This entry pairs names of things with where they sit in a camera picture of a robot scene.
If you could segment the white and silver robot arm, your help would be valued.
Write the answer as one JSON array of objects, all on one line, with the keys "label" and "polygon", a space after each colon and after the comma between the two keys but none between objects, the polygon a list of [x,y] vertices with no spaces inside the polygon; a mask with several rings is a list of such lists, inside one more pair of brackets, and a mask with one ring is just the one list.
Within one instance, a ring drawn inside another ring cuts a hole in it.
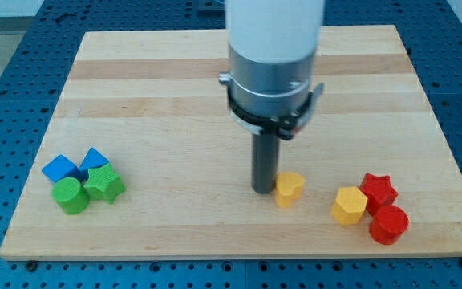
[{"label": "white and silver robot arm", "polygon": [[324,0],[225,0],[229,71],[219,76],[237,122],[290,140],[310,120]]}]

